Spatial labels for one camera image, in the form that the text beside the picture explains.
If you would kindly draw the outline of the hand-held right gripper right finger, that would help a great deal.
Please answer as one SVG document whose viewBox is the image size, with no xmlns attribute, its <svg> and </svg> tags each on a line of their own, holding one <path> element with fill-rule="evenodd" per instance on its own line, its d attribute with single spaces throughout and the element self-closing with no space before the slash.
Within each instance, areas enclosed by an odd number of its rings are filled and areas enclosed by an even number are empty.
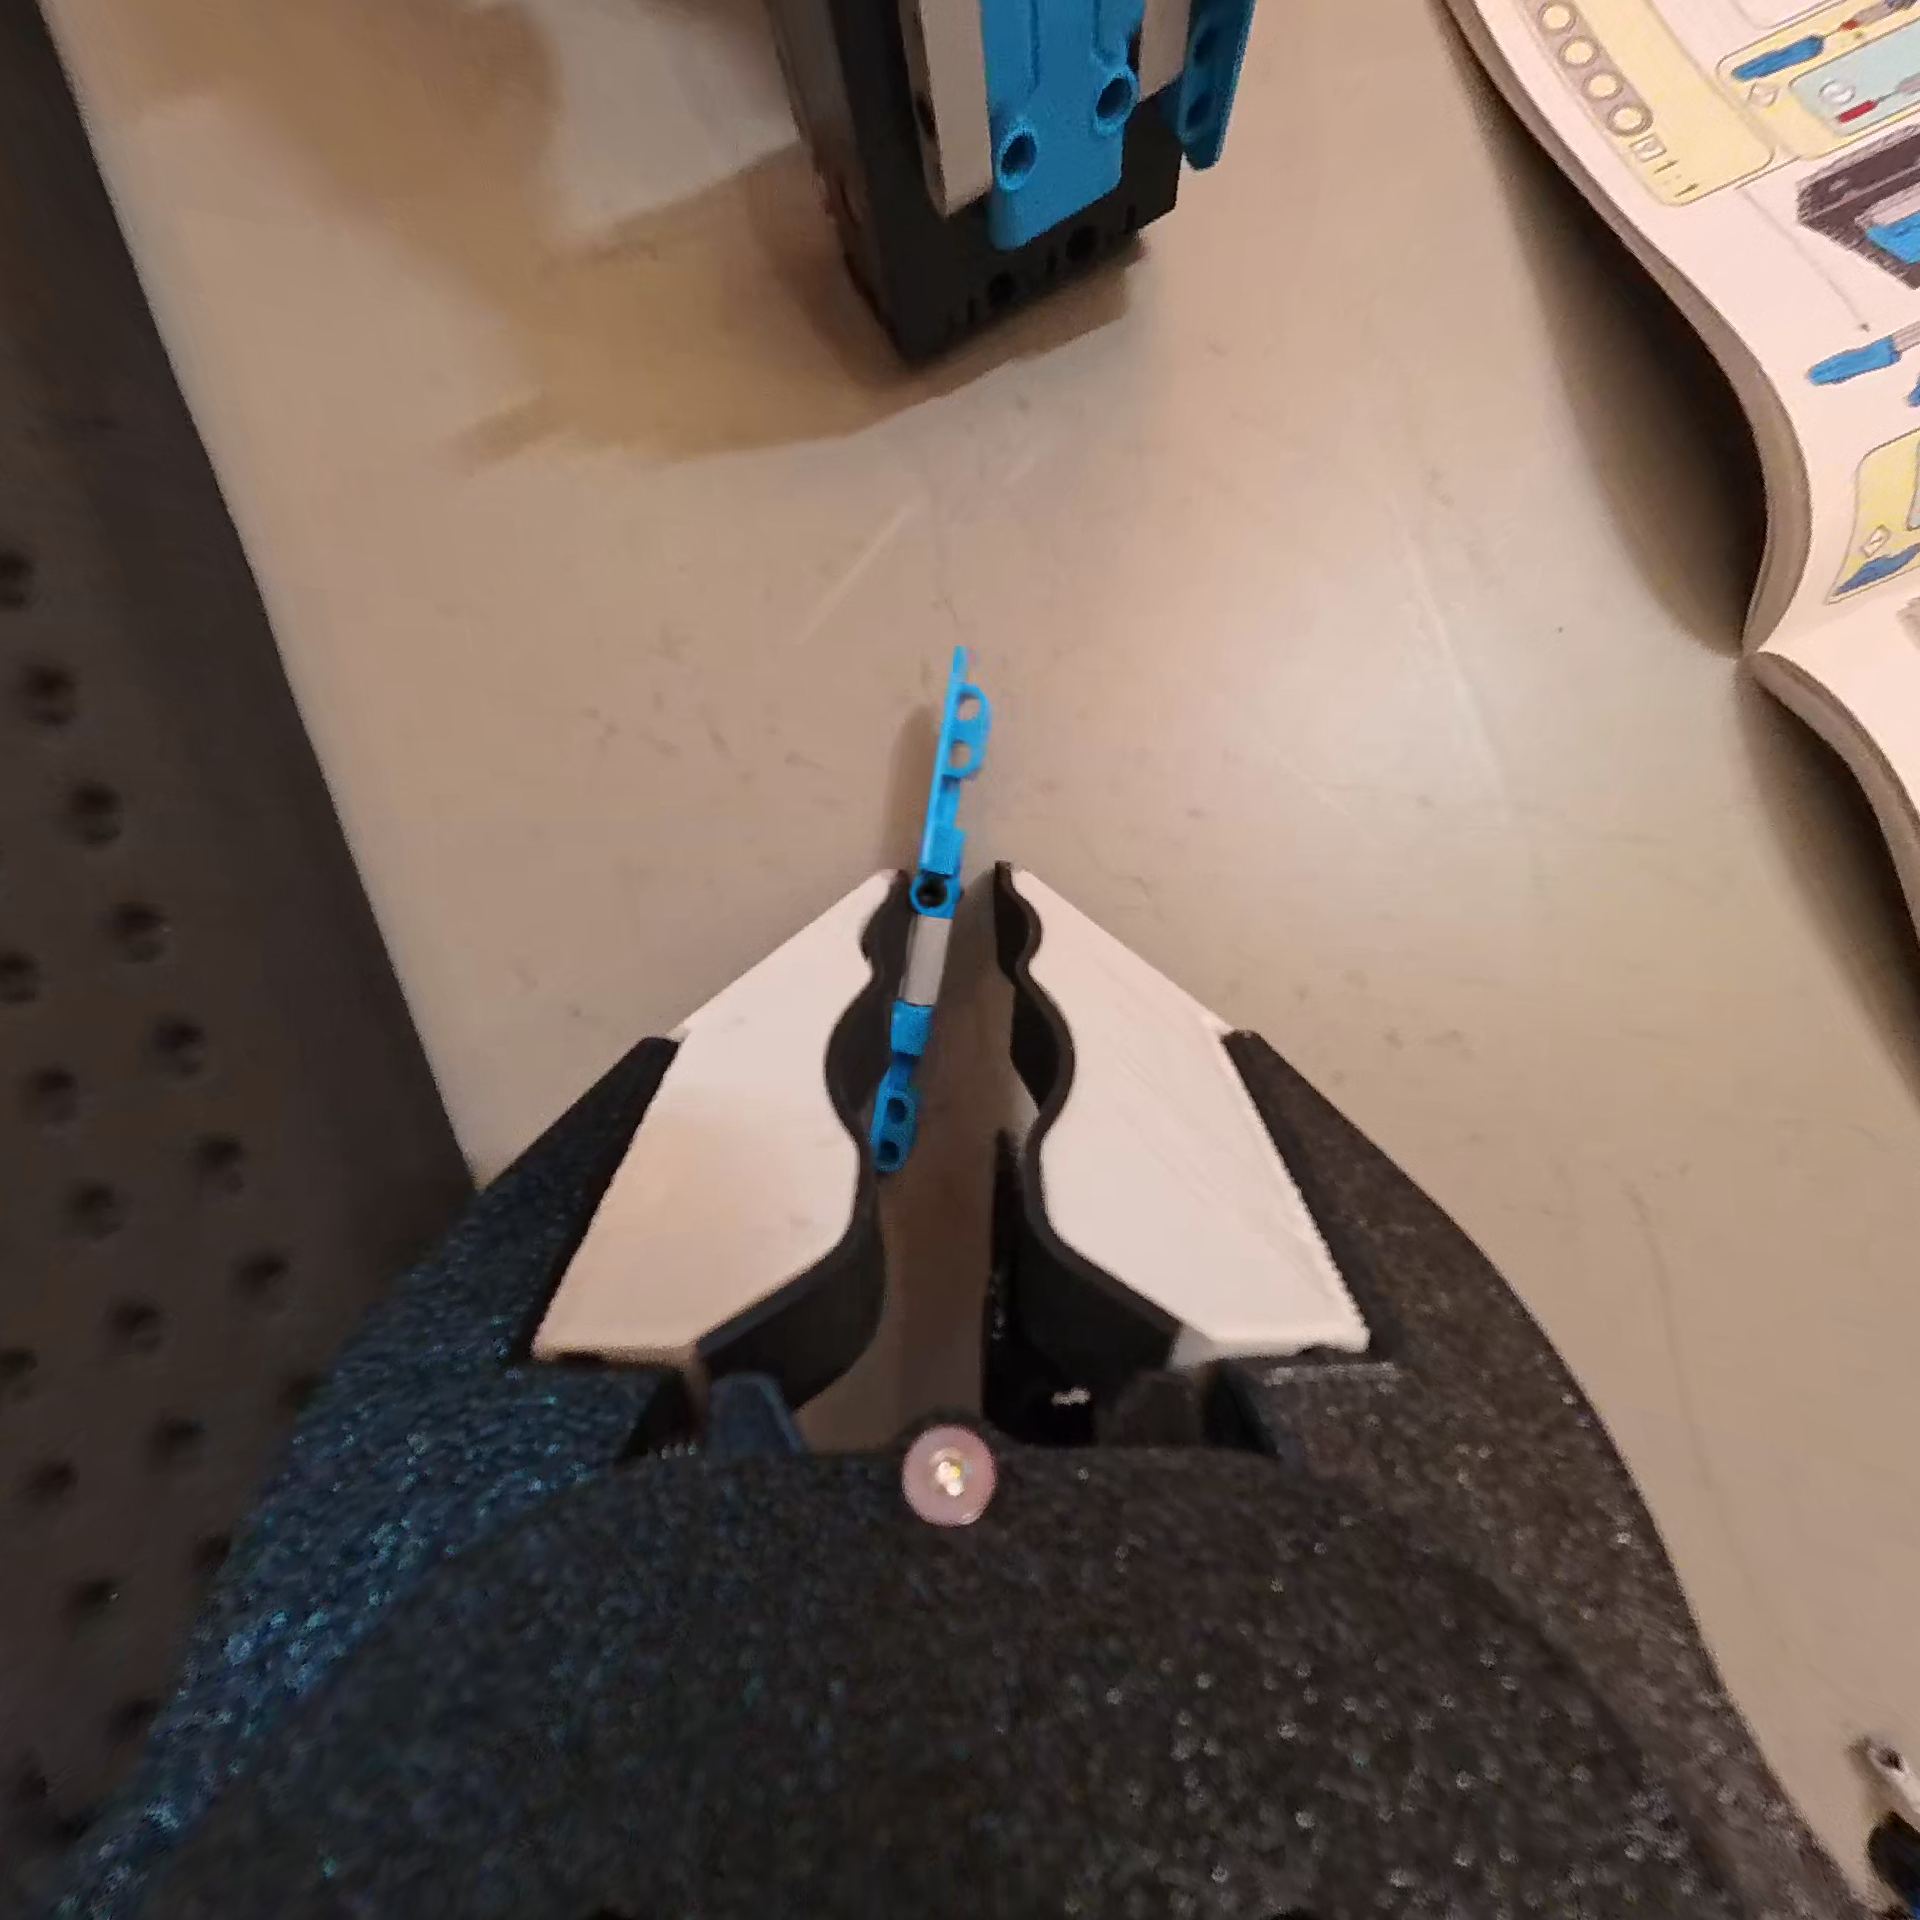
<svg viewBox="0 0 1920 1920">
<path fill-rule="evenodd" d="M 994 868 L 1014 1146 L 1009 1321 L 1096 1406 L 1230 1360 L 1369 1360 L 1376 1333 L 1241 1067 L 1253 1036 L 1020 867 Z"/>
</svg>

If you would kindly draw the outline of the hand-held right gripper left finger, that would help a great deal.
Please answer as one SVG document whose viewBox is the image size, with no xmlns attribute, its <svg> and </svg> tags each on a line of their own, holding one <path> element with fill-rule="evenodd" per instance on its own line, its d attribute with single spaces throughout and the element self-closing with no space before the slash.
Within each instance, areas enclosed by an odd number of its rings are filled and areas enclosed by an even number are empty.
<svg viewBox="0 0 1920 1920">
<path fill-rule="evenodd" d="M 764 1376 L 793 1408 L 856 1370 L 887 1298 L 861 1117 L 907 918 L 877 871 L 669 1036 L 533 1358 Z"/>
</svg>

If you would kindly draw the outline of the blue grey axle assembly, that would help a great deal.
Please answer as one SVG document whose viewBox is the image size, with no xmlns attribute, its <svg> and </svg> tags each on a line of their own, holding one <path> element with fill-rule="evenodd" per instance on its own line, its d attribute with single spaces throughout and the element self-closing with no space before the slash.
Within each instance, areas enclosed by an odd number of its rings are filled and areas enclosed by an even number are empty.
<svg viewBox="0 0 1920 1920">
<path fill-rule="evenodd" d="M 877 1174 L 900 1171 L 917 1141 L 921 1073 L 947 981 L 959 881 L 936 868 L 921 868 L 909 901 L 916 918 L 904 956 L 900 991 L 889 1016 L 887 1073 L 869 1124 L 869 1153 Z"/>
</svg>

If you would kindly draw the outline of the black blue brick model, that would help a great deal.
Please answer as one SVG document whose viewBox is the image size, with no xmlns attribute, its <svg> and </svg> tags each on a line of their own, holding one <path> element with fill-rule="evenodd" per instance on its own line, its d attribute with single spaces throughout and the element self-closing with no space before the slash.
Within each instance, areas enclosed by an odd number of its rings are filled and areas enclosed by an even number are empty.
<svg viewBox="0 0 1920 1920">
<path fill-rule="evenodd" d="M 927 367 L 1221 163 L 1256 4 L 766 4 L 840 253 Z"/>
</svg>

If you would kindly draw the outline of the grey desk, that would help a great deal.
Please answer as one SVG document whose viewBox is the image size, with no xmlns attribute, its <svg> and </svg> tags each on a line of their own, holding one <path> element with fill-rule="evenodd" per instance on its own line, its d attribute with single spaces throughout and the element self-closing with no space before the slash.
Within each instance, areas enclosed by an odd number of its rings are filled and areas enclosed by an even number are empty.
<svg viewBox="0 0 1920 1920">
<path fill-rule="evenodd" d="M 1919 1741 L 1919 946 L 1739 661 L 1759 470 L 1434 4 L 907 368 L 759 4 L 56 4 L 479 1178 L 853 884 L 1009 857 L 1499 1264 L 1867 1887 Z"/>
</svg>

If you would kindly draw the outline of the black perforated panel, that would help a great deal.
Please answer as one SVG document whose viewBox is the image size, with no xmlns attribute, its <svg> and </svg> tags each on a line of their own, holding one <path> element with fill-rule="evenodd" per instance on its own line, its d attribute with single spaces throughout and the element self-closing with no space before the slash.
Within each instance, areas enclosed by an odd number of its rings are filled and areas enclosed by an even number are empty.
<svg viewBox="0 0 1920 1920">
<path fill-rule="evenodd" d="M 53 30 L 7 4 L 7 1918 L 469 1187 Z"/>
</svg>

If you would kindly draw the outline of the instruction booklet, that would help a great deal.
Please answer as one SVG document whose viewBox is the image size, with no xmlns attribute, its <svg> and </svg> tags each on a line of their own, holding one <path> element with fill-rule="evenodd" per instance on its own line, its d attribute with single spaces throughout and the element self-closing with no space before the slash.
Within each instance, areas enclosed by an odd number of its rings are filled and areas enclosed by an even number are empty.
<svg viewBox="0 0 1920 1920">
<path fill-rule="evenodd" d="M 1749 674 L 1861 784 L 1919 921 L 1919 6 L 1450 13 L 1731 380 Z"/>
</svg>

